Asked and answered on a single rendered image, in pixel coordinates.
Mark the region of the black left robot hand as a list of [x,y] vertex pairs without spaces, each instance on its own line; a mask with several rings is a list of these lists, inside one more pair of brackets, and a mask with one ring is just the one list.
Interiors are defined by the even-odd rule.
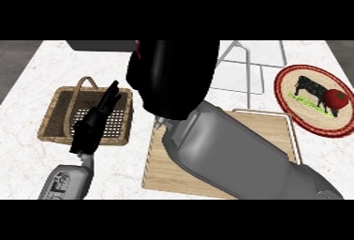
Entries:
[[92,155],[98,148],[107,116],[122,98],[117,83],[117,81],[111,82],[98,101],[98,105],[89,109],[83,118],[75,122],[75,135],[69,150],[73,154]]

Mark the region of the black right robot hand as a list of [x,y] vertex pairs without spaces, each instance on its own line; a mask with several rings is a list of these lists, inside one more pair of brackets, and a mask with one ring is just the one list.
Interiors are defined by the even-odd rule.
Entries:
[[125,80],[156,116],[185,120],[210,87],[219,41],[138,40]]

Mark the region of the pale wooden tray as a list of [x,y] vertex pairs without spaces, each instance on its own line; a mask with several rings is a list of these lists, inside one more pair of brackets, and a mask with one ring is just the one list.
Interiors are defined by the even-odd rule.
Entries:
[[[287,154],[293,163],[302,163],[291,117],[287,113],[232,109],[228,115]],[[162,144],[164,131],[164,127],[151,130],[142,188],[231,199],[231,195],[194,178],[169,159]]]

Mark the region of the dark grey appliance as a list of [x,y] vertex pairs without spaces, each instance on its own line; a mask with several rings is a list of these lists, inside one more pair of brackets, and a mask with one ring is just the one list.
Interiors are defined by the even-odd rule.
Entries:
[[134,40],[67,40],[75,51],[85,52],[125,52],[135,51]]

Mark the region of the round woven cow placemat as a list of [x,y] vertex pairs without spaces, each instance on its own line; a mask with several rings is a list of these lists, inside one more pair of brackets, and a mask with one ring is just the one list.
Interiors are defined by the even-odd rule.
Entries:
[[[322,102],[328,89],[347,96],[347,104],[339,110]],[[275,75],[274,94],[280,109],[306,131],[327,138],[354,133],[354,93],[330,72],[308,65],[285,67]]]

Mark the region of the red apple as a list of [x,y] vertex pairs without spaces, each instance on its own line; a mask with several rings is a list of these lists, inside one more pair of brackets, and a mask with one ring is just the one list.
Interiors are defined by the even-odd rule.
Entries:
[[347,96],[341,91],[328,89],[322,93],[322,102],[330,109],[339,110],[347,104]]

